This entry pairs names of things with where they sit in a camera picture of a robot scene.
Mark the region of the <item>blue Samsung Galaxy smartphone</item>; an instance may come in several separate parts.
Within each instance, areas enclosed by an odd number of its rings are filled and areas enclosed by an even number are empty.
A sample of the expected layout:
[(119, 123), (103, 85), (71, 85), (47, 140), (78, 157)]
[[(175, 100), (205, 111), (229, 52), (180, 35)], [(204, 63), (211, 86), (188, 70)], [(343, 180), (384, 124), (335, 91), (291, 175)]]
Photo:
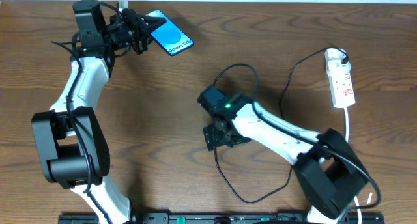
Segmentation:
[(179, 29), (162, 11), (154, 10), (147, 15), (166, 19), (166, 23), (153, 31), (151, 36), (168, 55), (178, 55), (194, 45), (193, 40)]

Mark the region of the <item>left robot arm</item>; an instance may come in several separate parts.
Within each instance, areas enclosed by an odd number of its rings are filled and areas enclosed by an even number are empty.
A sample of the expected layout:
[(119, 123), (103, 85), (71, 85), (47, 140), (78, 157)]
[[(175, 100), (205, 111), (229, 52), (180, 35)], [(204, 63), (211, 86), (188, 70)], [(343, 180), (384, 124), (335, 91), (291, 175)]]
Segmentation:
[(116, 51), (147, 51), (152, 32), (167, 19), (98, 0), (77, 1), (72, 9), (78, 31), (58, 44), (70, 53), (70, 76), (50, 109), (31, 119), (42, 172), (48, 182), (78, 194), (98, 223), (141, 223), (109, 173), (109, 147), (95, 111), (119, 58)]

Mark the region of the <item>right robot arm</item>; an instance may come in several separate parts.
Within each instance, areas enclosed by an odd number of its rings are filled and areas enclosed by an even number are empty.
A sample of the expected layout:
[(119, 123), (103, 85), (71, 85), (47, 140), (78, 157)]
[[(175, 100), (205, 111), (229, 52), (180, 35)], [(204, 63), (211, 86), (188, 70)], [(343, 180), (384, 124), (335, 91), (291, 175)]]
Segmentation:
[(254, 140), (291, 164), (312, 205), (309, 222), (339, 222), (369, 182), (364, 165), (344, 136), (331, 128), (325, 133), (299, 128), (250, 97), (237, 94), (230, 98), (214, 85), (197, 102), (213, 120), (203, 129), (209, 151)]

